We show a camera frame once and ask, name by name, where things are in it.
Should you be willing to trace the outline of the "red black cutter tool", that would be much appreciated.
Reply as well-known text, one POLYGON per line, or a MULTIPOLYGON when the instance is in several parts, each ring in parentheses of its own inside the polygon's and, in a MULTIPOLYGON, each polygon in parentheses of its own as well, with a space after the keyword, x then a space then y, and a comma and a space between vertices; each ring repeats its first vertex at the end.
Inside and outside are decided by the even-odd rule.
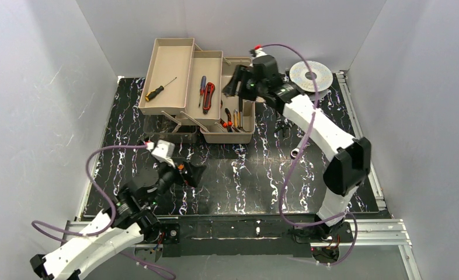
POLYGON ((215 85, 211 82, 208 82, 203 92, 203 114, 208 114, 211 109, 214 91, 215 85))

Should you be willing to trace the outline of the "yellow black utility knife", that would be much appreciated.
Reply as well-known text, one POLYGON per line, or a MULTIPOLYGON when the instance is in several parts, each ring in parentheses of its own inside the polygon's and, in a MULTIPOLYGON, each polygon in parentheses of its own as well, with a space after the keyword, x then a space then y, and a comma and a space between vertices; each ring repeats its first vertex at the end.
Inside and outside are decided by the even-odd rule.
POLYGON ((237 109, 235 109, 233 111, 233 126, 235 128, 239 128, 240 127, 239 122, 240 122, 239 111, 237 109))

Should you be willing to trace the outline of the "blue red screwdriver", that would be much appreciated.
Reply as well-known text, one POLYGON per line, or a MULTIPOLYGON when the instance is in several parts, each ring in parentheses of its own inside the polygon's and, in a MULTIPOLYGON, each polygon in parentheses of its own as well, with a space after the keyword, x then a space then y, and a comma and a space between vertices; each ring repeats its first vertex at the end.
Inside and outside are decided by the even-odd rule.
POLYGON ((205 91, 205 88, 206 88, 206 76, 203 75, 202 78, 201 78, 201 83, 200 83, 200 95, 199 95, 199 107, 201 106, 201 103, 202 103, 202 99, 203 99, 203 96, 204 96, 204 91, 205 91))

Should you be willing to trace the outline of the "orange black pliers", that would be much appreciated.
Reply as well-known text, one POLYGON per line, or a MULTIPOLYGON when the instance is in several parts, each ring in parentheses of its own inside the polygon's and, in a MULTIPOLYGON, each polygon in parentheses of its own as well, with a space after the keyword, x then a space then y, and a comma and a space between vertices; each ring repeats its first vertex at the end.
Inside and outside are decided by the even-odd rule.
POLYGON ((229 108, 226 107, 224 109, 224 113, 221 113, 219 124, 227 132, 232 132, 233 123, 232 123, 232 115, 231 115, 229 108))

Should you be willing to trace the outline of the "translucent brown beige tool box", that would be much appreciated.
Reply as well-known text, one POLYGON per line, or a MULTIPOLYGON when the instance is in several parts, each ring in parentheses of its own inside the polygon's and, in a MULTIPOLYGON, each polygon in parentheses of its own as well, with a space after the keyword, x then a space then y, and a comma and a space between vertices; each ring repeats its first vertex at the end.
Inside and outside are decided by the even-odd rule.
POLYGON ((227 132, 219 124, 224 109, 238 110, 238 98, 222 93, 235 67, 249 66, 249 57, 226 57, 222 51, 202 50, 194 38, 157 38, 138 108, 145 115, 144 132, 151 138, 174 143, 194 143, 202 137, 209 144, 248 144, 255 131, 255 104, 244 101, 243 128, 232 126, 227 132), (215 85, 211 109, 203 114, 199 107, 200 83, 215 85), (145 95, 161 85, 168 85, 156 98, 147 102, 145 95))

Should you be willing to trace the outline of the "yellow black screwdriver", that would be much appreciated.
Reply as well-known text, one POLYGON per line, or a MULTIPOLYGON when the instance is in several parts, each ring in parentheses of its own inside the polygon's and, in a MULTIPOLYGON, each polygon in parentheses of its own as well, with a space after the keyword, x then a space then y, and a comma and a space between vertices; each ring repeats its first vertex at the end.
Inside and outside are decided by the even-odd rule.
POLYGON ((172 80, 170 80, 167 84, 165 85, 161 85, 159 86, 158 88, 156 88, 155 90, 147 93, 145 95, 145 101, 146 102, 150 102, 151 100, 153 100, 154 98, 156 98, 162 91, 165 90, 165 88, 170 85, 172 82, 174 82, 175 80, 177 79, 177 77, 174 77, 172 80))

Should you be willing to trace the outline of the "silver wrench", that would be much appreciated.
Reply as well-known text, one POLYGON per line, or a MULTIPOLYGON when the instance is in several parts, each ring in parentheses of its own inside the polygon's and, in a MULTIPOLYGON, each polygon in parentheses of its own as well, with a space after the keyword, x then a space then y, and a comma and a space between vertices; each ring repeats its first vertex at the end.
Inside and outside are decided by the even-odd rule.
POLYGON ((298 156, 301 148, 305 149, 308 146, 308 141, 309 140, 310 140, 310 138, 306 137, 305 135, 301 138, 301 140, 298 143, 298 145, 290 152, 291 159, 295 159, 298 156))

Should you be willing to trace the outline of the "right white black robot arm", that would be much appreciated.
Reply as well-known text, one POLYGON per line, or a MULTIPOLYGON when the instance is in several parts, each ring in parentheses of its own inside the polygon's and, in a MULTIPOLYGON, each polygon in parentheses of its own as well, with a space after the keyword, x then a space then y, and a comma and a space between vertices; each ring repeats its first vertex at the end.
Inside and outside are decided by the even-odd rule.
POLYGON ((279 72, 275 57, 253 51, 249 66, 235 67, 222 89, 226 96, 242 100, 258 98, 305 132, 297 153, 312 141, 325 155, 328 166, 323 174, 326 193, 312 223, 292 223, 295 230, 310 228, 319 238, 333 236, 342 227, 347 206, 370 174, 371 143, 356 138, 337 126, 312 100, 332 84, 332 73, 315 61, 301 61, 289 70, 289 80, 279 72))

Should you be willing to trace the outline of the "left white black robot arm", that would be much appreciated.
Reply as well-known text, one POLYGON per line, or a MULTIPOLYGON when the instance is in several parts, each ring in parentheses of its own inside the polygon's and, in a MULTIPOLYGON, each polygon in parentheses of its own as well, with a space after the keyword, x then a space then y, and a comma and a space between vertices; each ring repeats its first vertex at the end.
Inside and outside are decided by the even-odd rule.
POLYGON ((132 245, 152 243, 158 251, 163 245, 177 244, 179 224, 162 223, 154 209, 172 185, 196 188, 205 169, 189 162, 142 169, 120 188, 116 204, 100 211, 77 236, 51 253, 33 256, 34 273, 40 279, 84 279, 132 245))

